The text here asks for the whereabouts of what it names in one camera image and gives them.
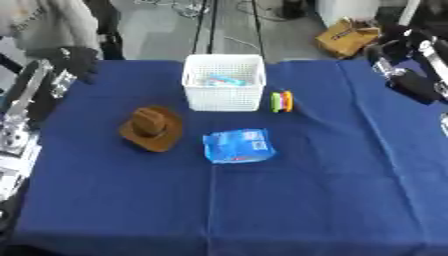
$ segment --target snack bag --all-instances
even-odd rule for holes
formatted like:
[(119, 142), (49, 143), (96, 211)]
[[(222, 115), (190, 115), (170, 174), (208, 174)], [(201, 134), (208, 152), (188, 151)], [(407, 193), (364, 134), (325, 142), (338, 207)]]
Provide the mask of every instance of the snack bag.
[(266, 129), (216, 132), (203, 136), (205, 156), (214, 164), (250, 163), (276, 154)]

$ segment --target basket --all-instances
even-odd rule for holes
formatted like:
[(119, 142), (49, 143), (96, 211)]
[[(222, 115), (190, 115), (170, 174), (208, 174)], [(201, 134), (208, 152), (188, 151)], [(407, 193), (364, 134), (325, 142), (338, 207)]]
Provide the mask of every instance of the basket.
[[(246, 85), (206, 85), (214, 74), (243, 80)], [(190, 108), (195, 111), (256, 111), (266, 86), (263, 58), (259, 55), (190, 55), (185, 62), (182, 85)]]

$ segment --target metal robot arm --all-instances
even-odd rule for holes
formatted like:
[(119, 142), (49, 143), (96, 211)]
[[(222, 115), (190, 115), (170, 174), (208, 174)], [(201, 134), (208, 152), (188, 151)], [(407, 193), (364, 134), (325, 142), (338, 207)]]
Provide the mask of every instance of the metal robot arm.
[(81, 47), (45, 49), (43, 54), (46, 58), (20, 71), (0, 106), (0, 203), (14, 196), (30, 176), (42, 148), (40, 124), (96, 58), (95, 52)]
[[(397, 26), (365, 50), (375, 72), (387, 86), (423, 104), (448, 100), (448, 43), (428, 32)], [(416, 61), (426, 76), (395, 67), (405, 60)]]

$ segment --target tripod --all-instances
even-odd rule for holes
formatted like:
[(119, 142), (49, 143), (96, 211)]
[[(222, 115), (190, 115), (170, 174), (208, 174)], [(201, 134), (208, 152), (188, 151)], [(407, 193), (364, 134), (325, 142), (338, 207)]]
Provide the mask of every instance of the tripod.
[[(206, 53), (207, 54), (212, 54), (213, 53), (213, 49), (214, 49), (214, 40), (215, 40), (215, 31), (216, 31), (216, 19), (217, 19), (217, 16), (218, 16), (218, 4), (219, 4), (219, 0), (211, 0), (211, 1), (213, 1), (212, 24), (211, 24), (211, 28), (210, 28), (209, 42), (208, 42), (207, 49), (206, 49)], [(251, 1), (253, 14), (254, 14), (253, 16), (254, 16), (254, 19), (255, 19), (255, 29), (257, 31), (258, 43), (260, 45), (260, 55), (264, 59), (265, 58), (265, 51), (264, 51), (264, 45), (263, 45), (263, 38), (262, 38), (262, 35), (261, 35), (261, 23), (260, 23), (260, 19), (259, 19), (259, 16), (258, 16), (257, 3), (255, 1), (256, 0), (252, 0)], [(199, 17), (198, 17), (198, 25), (197, 25), (197, 29), (196, 29), (195, 38), (194, 38), (192, 54), (196, 54), (196, 52), (197, 52), (199, 36), (201, 34), (202, 24), (204, 23), (204, 14), (205, 14), (205, 9), (206, 9), (207, 2), (208, 2), (208, 0), (202, 0), (202, 8), (201, 8), (201, 12), (200, 12)]]

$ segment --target hat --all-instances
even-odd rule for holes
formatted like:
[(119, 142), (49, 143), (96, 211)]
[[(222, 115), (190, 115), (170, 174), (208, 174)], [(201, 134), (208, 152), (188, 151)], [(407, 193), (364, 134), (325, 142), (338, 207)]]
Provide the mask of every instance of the hat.
[(120, 127), (120, 134), (149, 151), (165, 152), (182, 136), (182, 120), (164, 107), (139, 108)]

